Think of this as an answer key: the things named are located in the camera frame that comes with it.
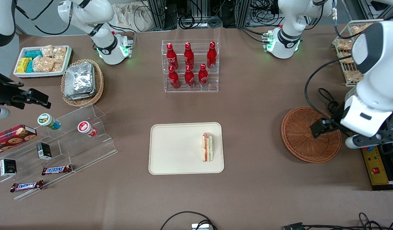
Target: yellow control panel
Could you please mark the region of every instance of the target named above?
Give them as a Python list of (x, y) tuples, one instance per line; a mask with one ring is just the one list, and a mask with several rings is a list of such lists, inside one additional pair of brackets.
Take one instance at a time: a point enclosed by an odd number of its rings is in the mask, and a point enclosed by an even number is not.
[(362, 149), (361, 151), (365, 165), (367, 166), (371, 185), (387, 185), (389, 183), (388, 177), (386, 176), (378, 148), (374, 146), (371, 150)]

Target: brown wicker basket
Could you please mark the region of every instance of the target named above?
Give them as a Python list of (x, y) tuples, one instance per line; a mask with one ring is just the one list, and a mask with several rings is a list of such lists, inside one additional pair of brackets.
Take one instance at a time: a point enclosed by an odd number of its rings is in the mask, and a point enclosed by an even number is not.
[(284, 144), (291, 153), (306, 162), (327, 162), (341, 148), (339, 130), (322, 134), (318, 138), (313, 137), (310, 126), (320, 118), (322, 116), (311, 107), (303, 106), (288, 112), (281, 123)]
[[(69, 100), (65, 96), (63, 96), (63, 100), (71, 106), (83, 107), (88, 104), (94, 104), (100, 99), (101, 94), (103, 94), (103, 89), (104, 89), (103, 73), (101, 72), (100, 67), (98, 66), (98, 64), (95, 61), (83, 59), (83, 60), (78, 60), (76, 62), (73, 62), (70, 65), (79, 65), (79, 64), (82, 64), (83, 62), (86, 62), (86, 61), (90, 62), (91, 64), (94, 65), (95, 87), (96, 87), (97, 93), (93, 97), (83, 98), (83, 99), (78, 99), (78, 100)], [(62, 84), (60, 85), (60, 89), (62, 90), (63, 94), (64, 94), (65, 75), (66, 75), (66, 72), (63, 73)]]

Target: brown table surface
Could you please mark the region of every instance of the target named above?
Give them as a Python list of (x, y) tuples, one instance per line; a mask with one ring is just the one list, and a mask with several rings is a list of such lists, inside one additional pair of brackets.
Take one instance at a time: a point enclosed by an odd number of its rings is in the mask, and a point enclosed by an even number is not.
[[(165, 93), (161, 41), (212, 38), (221, 43), (219, 92)], [(12, 200), (8, 185), (0, 183), (0, 230), (159, 229), (178, 211), (201, 212), (225, 230), (275, 230), (296, 222), (353, 226), (361, 211), (388, 225), (393, 221), (393, 191), (371, 191), (360, 150), (343, 144), (331, 161), (309, 164), (282, 142), (284, 115), (307, 105), (303, 94), (307, 78), (336, 58), (332, 26), (317, 26), (302, 38), (292, 58), (279, 60), (237, 29), (139, 33), (132, 58), (110, 66), (92, 49), (89, 36), (21, 35), (21, 48), (69, 45), (75, 51), (74, 61), (88, 58), (100, 65), (105, 86), (96, 106), (106, 113), (106, 131), (119, 152), (21, 201)], [(53, 116), (76, 109), (62, 100), (60, 78), (22, 82), (49, 95)], [(350, 90), (344, 86), (339, 64), (324, 68), (310, 83), (311, 100), (325, 109), (316, 93), (319, 87), (339, 102)], [(35, 127), (43, 112), (48, 110), (37, 105), (11, 109), (11, 117), (0, 121), (0, 131), (17, 124)], [(151, 175), (151, 126), (186, 122), (222, 125), (224, 171)], [(200, 220), (183, 214), (166, 229), (190, 229)]]

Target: coca-cola bottle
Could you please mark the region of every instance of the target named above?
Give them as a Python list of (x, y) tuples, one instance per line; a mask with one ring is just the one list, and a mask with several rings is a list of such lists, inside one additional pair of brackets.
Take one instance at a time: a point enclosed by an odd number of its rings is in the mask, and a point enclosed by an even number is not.
[(194, 76), (192, 73), (192, 68), (190, 65), (185, 66), (185, 82), (186, 82), (186, 87), (188, 89), (193, 89), (195, 88), (195, 80), (194, 80)]
[(178, 69), (179, 64), (178, 64), (178, 59), (176, 57), (176, 53), (172, 48), (171, 43), (167, 43), (167, 59), (168, 59), (168, 64), (173, 66), (175, 70)]
[(208, 71), (206, 70), (206, 65), (204, 63), (200, 65), (198, 78), (199, 78), (200, 87), (206, 88), (208, 86)]
[(178, 74), (175, 72), (175, 69), (173, 66), (169, 66), (168, 70), (170, 73), (168, 74), (168, 77), (170, 78), (170, 83), (173, 87), (174, 90), (179, 89), (181, 87), (181, 83), (179, 82)]
[(189, 65), (193, 70), (193, 61), (195, 59), (193, 58), (193, 51), (191, 49), (191, 44), (189, 42), (185, 43), (184, 57), (185, 57), (185, 64)]
[(218, 55), (218, 53), (216, 52), (215, 46), (216, 46), (215, 42), (211, 41), (211, 43), (209, 44), (209, 50), (207, 54), (208, 60), (206, 62), (208, 69), (216, 68), (216, 56)]

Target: small black box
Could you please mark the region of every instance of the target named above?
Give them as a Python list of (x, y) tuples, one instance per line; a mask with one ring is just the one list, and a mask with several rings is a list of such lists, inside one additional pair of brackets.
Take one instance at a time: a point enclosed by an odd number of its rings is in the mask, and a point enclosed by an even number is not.
[(16, 161), (12, 159), (0, 160), (1, 176), (16, 175)]
[(39, 158), (43, 160), (52, 159), (52, 153), (50, 152), (50, 146), (48, 144), (40, 142), (37, 144), (37, 153), (39, 154)]

